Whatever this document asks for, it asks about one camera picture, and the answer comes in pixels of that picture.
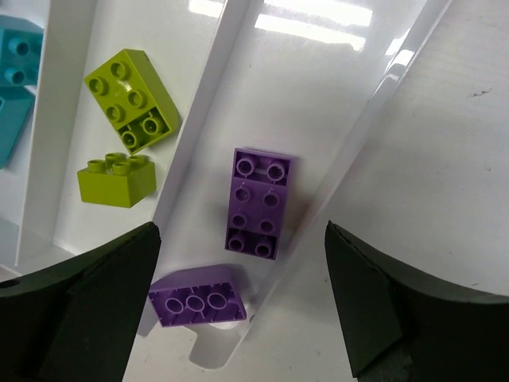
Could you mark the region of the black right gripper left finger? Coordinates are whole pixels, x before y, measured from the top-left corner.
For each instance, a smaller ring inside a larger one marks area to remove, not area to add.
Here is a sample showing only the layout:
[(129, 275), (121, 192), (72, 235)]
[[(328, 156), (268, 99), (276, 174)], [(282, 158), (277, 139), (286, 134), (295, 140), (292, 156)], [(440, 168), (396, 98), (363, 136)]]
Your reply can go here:
[(1, 284), (3, 381), (122, 380), (157, 264), (147, 222)]

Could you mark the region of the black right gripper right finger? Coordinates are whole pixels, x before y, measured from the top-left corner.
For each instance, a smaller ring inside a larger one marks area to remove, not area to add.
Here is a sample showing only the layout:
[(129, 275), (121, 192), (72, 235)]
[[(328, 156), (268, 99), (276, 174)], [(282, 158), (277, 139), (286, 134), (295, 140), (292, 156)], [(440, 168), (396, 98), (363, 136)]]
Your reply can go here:
[(357, 380), (507, 380), (506, 296), (427, 274), (335, 223), (324, 246)]

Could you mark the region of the purple semicircle printed piece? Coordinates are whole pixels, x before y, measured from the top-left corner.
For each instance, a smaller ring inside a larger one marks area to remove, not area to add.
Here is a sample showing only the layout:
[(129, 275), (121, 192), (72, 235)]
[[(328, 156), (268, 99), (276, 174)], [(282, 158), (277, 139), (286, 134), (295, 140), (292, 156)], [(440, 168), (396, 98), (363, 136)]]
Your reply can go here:
[(225, 265), (173, 272), (152, 284), (148, 297), (164, 327), (247, 318), (234, 275)]

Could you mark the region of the lime 2x2 lego brick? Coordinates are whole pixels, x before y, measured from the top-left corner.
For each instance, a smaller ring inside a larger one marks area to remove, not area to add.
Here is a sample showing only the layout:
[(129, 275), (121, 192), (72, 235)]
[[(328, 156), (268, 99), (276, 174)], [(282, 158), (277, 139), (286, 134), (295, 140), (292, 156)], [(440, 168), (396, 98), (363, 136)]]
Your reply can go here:
[(155, 164), (145, 155), (108, 153), (77, 172), (83, 202), (131, 208), (157, 189)]

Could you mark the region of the purple scalloped lego brick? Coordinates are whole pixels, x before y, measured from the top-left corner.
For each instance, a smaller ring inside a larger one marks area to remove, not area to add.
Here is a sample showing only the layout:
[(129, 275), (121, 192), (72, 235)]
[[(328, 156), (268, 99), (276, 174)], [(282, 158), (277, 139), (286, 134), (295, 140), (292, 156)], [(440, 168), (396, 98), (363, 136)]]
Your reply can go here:
[(276, 259), (295, 162), (291, 155), (235, 149), (225, 237), (227, 250)]

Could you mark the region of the lime curved lego brick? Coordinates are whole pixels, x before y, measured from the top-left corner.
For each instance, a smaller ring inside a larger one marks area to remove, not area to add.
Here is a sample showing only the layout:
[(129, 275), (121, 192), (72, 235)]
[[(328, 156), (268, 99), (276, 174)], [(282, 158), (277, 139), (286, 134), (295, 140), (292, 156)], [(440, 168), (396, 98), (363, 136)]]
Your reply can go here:
[(149, 57), (123, 49), (84, 77), (129, 154), (175, 133), (181, 117)]

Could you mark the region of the teal square lego brick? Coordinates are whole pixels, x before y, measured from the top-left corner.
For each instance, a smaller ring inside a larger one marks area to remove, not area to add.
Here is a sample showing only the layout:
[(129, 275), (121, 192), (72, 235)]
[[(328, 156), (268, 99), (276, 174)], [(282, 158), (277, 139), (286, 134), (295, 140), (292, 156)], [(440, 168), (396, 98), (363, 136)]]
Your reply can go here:
[(24, 18), (1, 16), (1, 86), (35, 86), (44, 30)]

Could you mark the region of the teal 2x4 lego brick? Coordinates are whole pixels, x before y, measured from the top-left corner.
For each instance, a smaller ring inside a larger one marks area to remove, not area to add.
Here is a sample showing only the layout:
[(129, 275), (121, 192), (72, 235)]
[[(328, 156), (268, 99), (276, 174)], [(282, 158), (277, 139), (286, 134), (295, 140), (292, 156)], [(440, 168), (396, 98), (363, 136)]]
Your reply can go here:
[(35, 100), (25, 88), (1, 88), (1, 168), (10, 160)]

